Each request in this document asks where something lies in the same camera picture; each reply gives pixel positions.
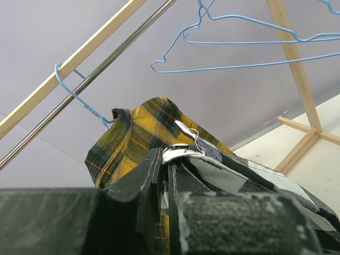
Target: clothing rack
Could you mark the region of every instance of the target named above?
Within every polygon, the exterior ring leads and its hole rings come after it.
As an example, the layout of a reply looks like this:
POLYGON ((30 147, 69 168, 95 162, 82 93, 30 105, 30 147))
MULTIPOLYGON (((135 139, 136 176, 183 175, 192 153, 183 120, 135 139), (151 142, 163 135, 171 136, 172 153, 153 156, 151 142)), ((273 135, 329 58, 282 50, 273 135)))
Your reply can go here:
MULTIPOLYGON (((65 79, 94 50, 96 50, 111 34, 113 34, 130 16, 132 16, 147 0, 129 0, 106 24, 104 24, 90 39, 88 39, 60 67, 60 75, 65 79)), ((105 59, 84 81, 73 91, 80 94, 93 80, 99 76, 113 61, 115 61, 144 31, 146 31, 176 0, 167 0, 151 17, 126 39, 107 59, 105 59)), ((284 0, 267 0, 267 5, 275 24, 291 28, 284 0)), ((278 30, 280 40, 294 40, 285 31, 278 30)), ((283 44, 287 60, 300 58, 296 44, 283 44)), ((276 170, 286 174, 298 160, 319 139, 340 145, 340 137, 324 132, 316 111, 315 102, 309 82, 301 62, 290 63, 296 87, 299 91, 310 126, 279 117, 279 121, 289 127, 303 131, 306 135, 291 150, 291 152, 276 167, 276 170)), ((55 73, 51 74, 31 95, 29 95, 15 110, 0 122, 0 139, 7 135, 26 115, 28 115, 49 93, 58 86, 55 73)), ((47 115, 18 145, 15 146, 1 161, 0 171, 17 156, 70 102, 72 95, 66 97, 49 115, 47 115)))

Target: black and white checkered fabric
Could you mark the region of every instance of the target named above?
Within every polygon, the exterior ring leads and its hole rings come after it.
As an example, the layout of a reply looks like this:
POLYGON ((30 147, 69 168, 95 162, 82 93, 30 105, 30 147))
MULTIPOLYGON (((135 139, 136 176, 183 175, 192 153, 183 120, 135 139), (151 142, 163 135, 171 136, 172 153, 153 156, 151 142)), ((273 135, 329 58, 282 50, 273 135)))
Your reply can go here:
MULTIPOLYGON (((193 139, 183 123, 176 121, 182 131, 193 139)), ((227 154, 211 143, 197 138, 198 147, 175 144, 165 149, 163 163, 186 157, 213 191, 233 193, 280 193, 292 196, 305 209, 317 232, 325 254, 340 254, 340 221, 335 212, 320 199, 284 174, 256 162, 227 154)))

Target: plaid shirt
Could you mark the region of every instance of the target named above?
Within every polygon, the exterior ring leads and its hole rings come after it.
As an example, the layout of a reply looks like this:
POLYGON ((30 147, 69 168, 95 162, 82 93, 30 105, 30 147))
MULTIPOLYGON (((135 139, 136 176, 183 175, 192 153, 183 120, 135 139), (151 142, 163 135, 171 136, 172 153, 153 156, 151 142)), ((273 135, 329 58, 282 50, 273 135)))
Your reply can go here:
MULTIPOLYGON (((134 169, 152 148, 176 143, 194 144, 175 125, 181 121, 201 138, 233 154, 214 136, 185 116, 169 99, 156 97, 134 110, 113 109, 115 122, 90 149, 85 164, 96 187, 105 188, 134 169)), ((169 217, 162 210, 157 227, 156 254, 169 254, 169 217)))

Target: wooden base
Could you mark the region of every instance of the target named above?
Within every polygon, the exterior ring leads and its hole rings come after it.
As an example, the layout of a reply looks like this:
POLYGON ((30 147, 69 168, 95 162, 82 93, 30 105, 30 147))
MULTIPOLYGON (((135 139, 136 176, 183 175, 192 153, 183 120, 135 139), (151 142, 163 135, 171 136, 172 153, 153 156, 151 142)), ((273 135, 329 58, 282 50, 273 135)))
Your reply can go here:
POLYGON ((332 142, 336 145, 340 145, 340 137, 337 135, 324 131, 317 132, 315 127, 309 127, 283 117, 279 117, 278 121, 284 125, 306 133, 301 141, 297 143, 291 152, 275 168, 275 170, 280 171, 283 174, 287 174, 319 138, 332 142))

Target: wire hanger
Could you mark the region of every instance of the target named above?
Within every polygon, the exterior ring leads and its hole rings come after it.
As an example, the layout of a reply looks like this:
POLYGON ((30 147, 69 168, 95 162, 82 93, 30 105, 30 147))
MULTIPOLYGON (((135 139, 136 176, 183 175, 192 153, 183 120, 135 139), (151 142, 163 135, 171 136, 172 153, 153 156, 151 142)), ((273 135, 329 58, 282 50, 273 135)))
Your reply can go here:
MULTIPOLYGON (((99 113, 97 113, 91 106, 89 106, 84 100, 82 100, 80 97, 78 97, 75 93, 73 93, 73 91, 71 89, 69 89, 63 82, 63 80, 60 77, 59 74, 59 68, 60 68, 61 64, 56 64, 54 66, 54 72, 55 72, 55 76, 59 82, 59 84, 61 86, 63 86, 63 88, 70 93, 75 99, 77 99, 78 101, 80 101, 83 104, 83 107, 86 108, 87 110, 89 110, 95 117, 99 118, 101 120, 101 122, 103 123, 104 127, 105 127, 105 131, 108 131, 108 124, 110 123, 114 123, 115 120, 107 120, 106 118, 104 118, 103 116, 101 116, 99 113)), ((82 75, 79 71, 77 71, 76 69, 73 70, 77 75, 79 75, 80 77, 82 77, 83 79, 85 79, 85 76, 82 75)))
MULTIPOLYGON (((208 5, 209 7, 213 4, 215 0, 212 0, 211 3, 208 5)), ((319 0, 322 3, 326 3, 328 8, 333 10, 332 13, 336 11, 332 8, 332 5, 330 4, 329 0, 319 0)), ((151 63, 151 68, 157 72, 157 73, 184 73, 184 72, 198 72, 198 71, 211 71, 211 70, 222 70, 222 69, 235 69, 235 68, 243 68, 243 67, 255 67, 255 66, 270 66, 270 65, 279 65, 279 64, 286 64, 286 63, 294 63, 294 62, 301 62, 301 61, 308 61, 308 60, 316 60, 316 59, 320 59, 320 58, 326 58, 326 57, 332 57, 332 56, 337 56, 340 55, 340 52, 337 53, 332 53, 332 54, 326 54, 326 55, 320 55, 320 56, 315 56, 315 57, 306 57, 306 58, 300 58, 300 59, 293 59, 293 60, 286 60, 286 61, 280 61, 280 62, 271 62, 271 63, 261 63, 261 64, 249 64, 249 65, 234 65, 234 66, 220 66, 220 67, 207 67, 207 68, 200 68, 200 69, 188 69, 188 70, 173 70, 173 71, 160 71, 157 70, 154 67, 154 64, 156 63, 165 63, 167 61, 166 59, 166 55, 169 53, 169 51, 174 47, 174 45, 176 44, 176 42, 178 41, 179 37, 181 35, 184 35, 184 33, 189 30, 190 28, 199 28, 201 23, 202 23, 202 17, 206 14, 208 16, 208 18, 210 18, 211 20, 215 21, 215 20, 221 20, 221 19, 227 19, 227 18, 238 18, 238 19, 244 19, 244 20, 248 20, 250 22, 253 23, 257 23, 257 24, 262 24, 271 28, 275 28, 275 29, 279 29, 285 32, 290 33, 296 41, 285 41, 285 43, 307 43, 313 40, 316 40, 319 37, 329 37, 329 36, 340 36, 340 33, 319 33, 317 35, 314 35, 312 37, 309 37, 307 39, 302 39, 299 38, 297 36, 297 34, 288 28, 283 28, 280 27, 278 25, 274 25, 268 22, 264 22, 261 20, 257 20, 257 19, 253 19, 247 16, 242 16, 242 15, 236 15, 236 14, 231 14, 231 15, 222 15, 222 16, 218 16, 218 17, 212 17, 209 13, 209 9, 207 6, 203 5, 202 0, 198 0, 198 4, 199 4, 199 9, 198 9, 198 17, 199 17, 199 21, 195 24, 189 25, 185 28, 183 28, 179 34, 176 36, 176 38, 174 39, 174 41, 171 43, 170 47, 166 50, 166 52, 163 54, 163 59, 162 60, 156 60, 154 62, 151 63)))
MULTIPOLYGON (((333 9, 331 3, 329 2, 329 0, 318 0, 322 3, 328 3, 328 9, 330 12, 334 13, 334 14, 340 14, 340 12, 337 12, 333 9)), ((207 9, 210 9, 210 7, 213 5, 213 3, 215 2, 215 0, 212 0, 210 2, 210 4, 207 6, 207 9)), ((201 24, 192 27, 192 28, 200 28, 201 24)), ((334 37, 334 38, 321 38, 321 39, 313 39, 310 41, 298 41, 298 40, 290 40, 290 41, 193 41, 188 39, 188 37, 186 36, 187 30, 185 30, 183 32, 183 38, 191 44, 222 44, 222 45, 238 45, 238 44, 291 44, 291 43, 312 43, 312 42, 320 42, 320 41, 335 41, 335 40, 340 40, 340 37, 334 37)))

